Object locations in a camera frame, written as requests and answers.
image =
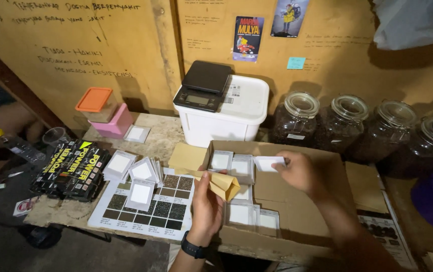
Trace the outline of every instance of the black smartwatch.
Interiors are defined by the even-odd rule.
[[[195,246],[194,244],[188,242],[186,240],[188,232],[188,230],[185,232],[183,240],[181,240],[181,249],[189,256],[195,257],[195,259],[205,259],[208,252],[208,247]]]

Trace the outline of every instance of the white plastic container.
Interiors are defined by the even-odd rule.
[[[174,105],[187,144],[207,148],[211,140],[253,141],[267,117],[269,85],[260,79],[231,75],[225,103],[217,112]]]

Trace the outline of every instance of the light blue sticky note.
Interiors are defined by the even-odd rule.
[[[287,69],[302,69],[304,67],[305,58],[290,57],[287,63]]]

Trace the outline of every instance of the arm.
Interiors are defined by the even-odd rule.
[[[205,171],[199,182],[195,181],[193,196],[193,224],[187,240],[197,246],[208,247],[213,235],[220,229],[222,220],[223,200],[210,191],[210,178]],[[205,259],[195,259],[180,249],[169,272],[199,272]]]
[[[290,151],[281,151],[276,156],[289,159],[287,167],[281,164],[272,166],[286,182],[304,191],[316,204],[331,238],[352,271],[403,271],[381,243],[327,191],[307,156]]]

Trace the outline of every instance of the stack of black packages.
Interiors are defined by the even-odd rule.
[[[98,188],[104,185],[102,170],[110,159],[109,151],[99,148],[95,142],[61,143],[30,190],[51,198],[92,201]]]

